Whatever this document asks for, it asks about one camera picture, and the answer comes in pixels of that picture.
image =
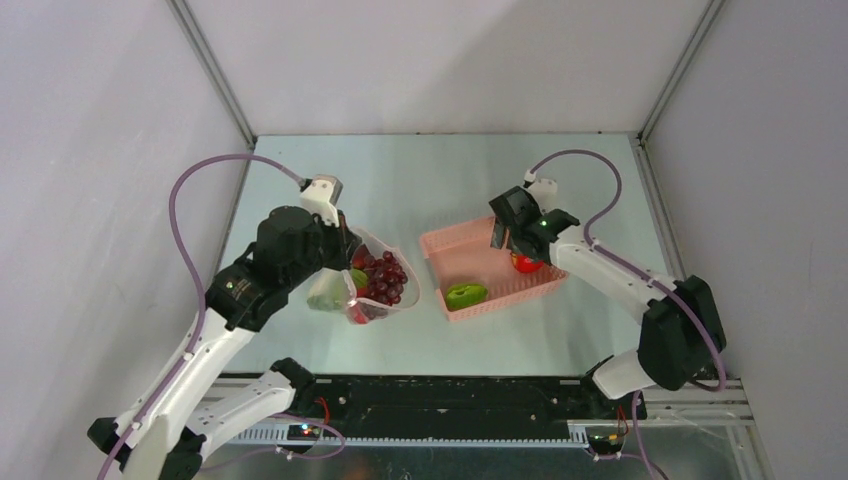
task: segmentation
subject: green vegetable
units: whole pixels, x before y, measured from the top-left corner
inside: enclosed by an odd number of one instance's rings
[[[362,288],[368,285],[368,274],[356,268],[350,271],[350,278],[353,279],[353,284],[356,288]]]
[[[462,283],[448,289],[445,305],[451,311],[461,310],[485,301],[488,295],[489,290],[479,283]]]

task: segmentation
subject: tomato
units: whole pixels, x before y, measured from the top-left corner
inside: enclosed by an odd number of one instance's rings
[[[512,254],[512,266],[521,273],[533,273],[542,268],[545,262],[534,262],[530,257]]]

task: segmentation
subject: white wall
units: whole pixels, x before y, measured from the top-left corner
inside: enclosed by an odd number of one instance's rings
[[[848,3],[728,2],[650,139],[779,480],[844,478]]]
[[[0,12],[0,478],[93,479],[86,428],[141,393],[191,322],[171,184],[244,145],[165,2]],[[207,278],[238,172],[182,196]]]
[[[707,0],[196,0],[257,133],[634,131]]]

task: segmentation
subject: white table surface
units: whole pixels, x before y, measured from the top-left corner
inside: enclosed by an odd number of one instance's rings
[[[344,135],[264,136],[256,154],[304,177],[327,173],[344,183],[339,208],[401,248],[422,284],[409,311],[368,325],[306,306],[311,282],[230,362],[228,372],[259,372],[292,357],[315,373],[419,375],[579,375],[598,361],[638,343],[639,328],[614,302],[577,277],[543,298],[449,323],[436,303],[435,283],[418,246],[422,233],[484,215],[488,201],[522,182],[546,155],[585,148],[608,156],[621,170],[618,206],[593,233],[619,254],[665,270],[636,161],[626,135]],[[559,184],[559,206],[584,223],[614,193],[601,162],[570,156],[550,162],[540,176]],[[298,190],[264,164],[247,174],[223,264],[256,236],[280,205],[298,205]]]

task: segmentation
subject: pink plastic tray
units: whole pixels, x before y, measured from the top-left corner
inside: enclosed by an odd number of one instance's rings
[[[556,290],[568,276],[547,265],[533,273],[518,272],[508,249],[489,246],[494,225],[494,217],[485,217],[421,236],[424,258],[436,274],[436,297],[451,322],[541,297]],[[470,282],[489,289],[487,300],[462,310],[448,310],[444,292],[452,285]]]

